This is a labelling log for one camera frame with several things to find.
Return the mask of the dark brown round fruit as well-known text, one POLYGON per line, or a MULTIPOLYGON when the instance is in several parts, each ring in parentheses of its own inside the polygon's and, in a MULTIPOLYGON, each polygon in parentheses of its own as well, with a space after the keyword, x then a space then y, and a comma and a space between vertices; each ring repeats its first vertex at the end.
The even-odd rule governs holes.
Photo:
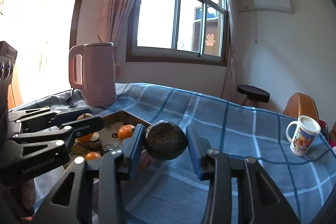
POLYGON ((105 155, 106 153, 108 152, 112 152, 113 150, 116 150, 116 149, 119 149, 119 146, 116 145, 116 144, 106 144, 106 145, 103 145, 101 148, 100 148, 100 153, 101 155, 105 155))

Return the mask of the dark wrinkled fruit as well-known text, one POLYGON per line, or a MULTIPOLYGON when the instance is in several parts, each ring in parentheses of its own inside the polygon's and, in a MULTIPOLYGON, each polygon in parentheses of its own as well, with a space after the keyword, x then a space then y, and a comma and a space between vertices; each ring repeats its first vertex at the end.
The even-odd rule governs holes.
POLYGON ((147 127, 143 146, 155 159, 173 160, 185 151, 188 140, 176 124, 160 120, 147 127))

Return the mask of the brown cut log piece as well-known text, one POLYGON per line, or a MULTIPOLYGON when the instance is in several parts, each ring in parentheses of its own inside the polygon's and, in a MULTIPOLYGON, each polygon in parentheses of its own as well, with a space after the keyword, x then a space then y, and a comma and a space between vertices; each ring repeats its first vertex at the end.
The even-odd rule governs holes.
POLYGON ((91 151, 99 151, 102 147, 102 142, 100 140, 100 134, 95 132, 92 137, 86 142, 87 147, 91 151))

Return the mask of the orange tangerine left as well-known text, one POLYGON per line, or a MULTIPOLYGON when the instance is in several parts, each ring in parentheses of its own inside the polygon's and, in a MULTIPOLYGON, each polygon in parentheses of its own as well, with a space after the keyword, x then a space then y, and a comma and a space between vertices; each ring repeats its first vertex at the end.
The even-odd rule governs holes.
POLYGON ((88 135, 81 136, 81 137, 79 137, 78 139, 79 139, 80 141, 83 141, 83 142, 90 141, 93 135, 94 135, 94 133, 90 133, 90 134, 88 134, 88 135))

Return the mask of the orange tangerine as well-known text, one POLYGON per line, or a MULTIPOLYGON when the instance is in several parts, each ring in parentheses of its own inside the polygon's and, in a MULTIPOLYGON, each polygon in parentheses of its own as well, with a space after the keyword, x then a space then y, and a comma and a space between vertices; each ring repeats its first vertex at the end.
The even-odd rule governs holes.
POLYGON ((99 152, 92 151, 92 152, 87 153, 84 156, 84 158, 86 159, 86 161, 89 161, 89 160, 100 159, 100 158, 102 158, 102 156, 101 156, 101 154, 99 152))
POLYGON ((94 133, 90 133, 90 134, 88 134, 88 135, 81 136, 81 137, 79 137, 78 139, 79 139, 80 141, 83 141, 83 142, 90 141, 93 135, 94 135, 94 133))
POLYGON ((127 138, 131 138, 133 132, 135 130, 135 126, 132 124, 127 124, 118 129, 117 135, 120 142, 127 138))

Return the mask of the brown kiwi fruit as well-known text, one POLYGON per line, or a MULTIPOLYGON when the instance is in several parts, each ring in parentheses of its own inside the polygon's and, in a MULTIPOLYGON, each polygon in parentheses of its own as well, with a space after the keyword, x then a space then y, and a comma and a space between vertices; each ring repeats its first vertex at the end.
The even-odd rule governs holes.
POLYGON ((71 147, 71 152, 75 155, 86 155, 90 150, 85 142, 75 140, 74 145, 71 147))

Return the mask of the orange tangerine front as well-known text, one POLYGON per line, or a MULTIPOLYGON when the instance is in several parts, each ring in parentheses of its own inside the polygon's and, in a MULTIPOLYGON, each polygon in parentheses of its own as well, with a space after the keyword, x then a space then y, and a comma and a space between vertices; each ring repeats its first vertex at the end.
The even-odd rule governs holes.
POLYGON ((102 156, 101 156, 101 154, 99 152, 92 151, 92 152, 87 153, 84 156, 84 158, 86 159, 86 161, 89 161, 89 160, 100 159, 100 158, 102 158, 102 156))

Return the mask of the orange tangerine middle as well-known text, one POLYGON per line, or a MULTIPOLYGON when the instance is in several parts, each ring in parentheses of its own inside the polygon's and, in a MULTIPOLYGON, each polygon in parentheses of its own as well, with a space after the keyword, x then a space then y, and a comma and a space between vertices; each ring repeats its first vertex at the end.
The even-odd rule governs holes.
POLYGON ((127 138, 131 138, 133 132, 135 130, 135 126, 132 124, 127 124, 118 129, 117 135, 120 142, 127 138))

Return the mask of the pink electric kettle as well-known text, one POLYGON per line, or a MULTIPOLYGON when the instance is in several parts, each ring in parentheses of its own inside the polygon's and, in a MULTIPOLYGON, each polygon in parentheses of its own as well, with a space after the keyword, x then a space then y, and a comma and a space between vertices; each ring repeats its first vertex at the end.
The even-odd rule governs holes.
POLYGON ((77 45, 69 51, 69 82, 82 91, 89 106, 111 105, 116 100, 114 45, 111 42, 77 45), (75 79, 76 56, 81 57, 81 83, 75 79))

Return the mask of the purple passion fruit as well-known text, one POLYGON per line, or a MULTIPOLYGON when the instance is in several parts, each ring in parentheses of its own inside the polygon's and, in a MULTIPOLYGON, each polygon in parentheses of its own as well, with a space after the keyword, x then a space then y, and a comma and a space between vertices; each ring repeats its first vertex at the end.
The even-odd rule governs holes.
POLYGON ((143 150, 138 163, 138 171, 142 172, 143 170, 149 168, 154 162, 155 159, 149 155, 147 150, 143 150))

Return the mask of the blue plaid tablecloth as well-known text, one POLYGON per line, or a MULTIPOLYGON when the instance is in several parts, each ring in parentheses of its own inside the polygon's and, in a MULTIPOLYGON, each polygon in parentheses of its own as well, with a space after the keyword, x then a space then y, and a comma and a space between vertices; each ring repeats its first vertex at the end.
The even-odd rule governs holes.
MULTIPOLYGON (((292 117, 244 107, 201 93, 154 84, 117 84, 111 105, 89 107, 79 91, 64 92, 18 110, 89 109, 108 127, 112 114, 127 111, 149 122, 167 120, 186 134, 192 125, 210 146, 234 157, 254 157, 280 189, 298 223, 335 223, 335 152, 318 134, 305 156, 296 156, 286 139, 292 117)), ((158 160, 121 181, 126 223, 204 223, 209 181, 194 172, 189 148, 173 160, 158 160)), ((232 179, 232 219, 238 222, 237 180, 232 179)), ((93 181, 92 219, 98 219, 98 180, 93 181)))

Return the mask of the white cartoon printed mug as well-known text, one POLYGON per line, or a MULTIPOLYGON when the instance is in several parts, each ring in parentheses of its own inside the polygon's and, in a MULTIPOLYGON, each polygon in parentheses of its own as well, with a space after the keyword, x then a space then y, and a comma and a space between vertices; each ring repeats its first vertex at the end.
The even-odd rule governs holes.
POLYGON ((307 153, 315 137, 320 132, 321 126, 315 119, 307 115, 301 115, 296 121, 292 121, 288 124, 285 134, 286 138, 290 142, 290 150, 296 156, 302 157, 307 153), (291 126, 295 126, 293 136, 289 135, 289 129, 291 126))

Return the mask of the dark round stool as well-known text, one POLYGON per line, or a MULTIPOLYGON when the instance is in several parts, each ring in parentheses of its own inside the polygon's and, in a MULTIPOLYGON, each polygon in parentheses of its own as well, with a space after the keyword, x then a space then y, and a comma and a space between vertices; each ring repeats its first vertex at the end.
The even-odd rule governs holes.
POLYGON ((259 103, 268 103, 270 100, 270 94, 257 88, 255 86, 250 85, 238 85, 236 88, 237 92, 245 95, 245 99, 242 102, 242 106, 250 106, 259 108, 259 103))

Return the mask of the white air conditioner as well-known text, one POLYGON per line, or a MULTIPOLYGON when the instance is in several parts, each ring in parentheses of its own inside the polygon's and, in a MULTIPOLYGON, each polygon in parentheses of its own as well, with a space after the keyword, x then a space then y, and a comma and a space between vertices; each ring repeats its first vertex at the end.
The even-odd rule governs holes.
POLYGON ((258 10, 291 13, 290 0, 253 0, 258 10))

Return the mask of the window with brown frame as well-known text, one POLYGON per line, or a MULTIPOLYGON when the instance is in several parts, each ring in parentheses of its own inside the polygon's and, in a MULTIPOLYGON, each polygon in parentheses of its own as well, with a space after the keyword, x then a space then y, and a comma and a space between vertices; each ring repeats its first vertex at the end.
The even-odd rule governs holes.
POLYGON ((226 66, 228 33, 226 0, 135 0, 126 61, 226 66))

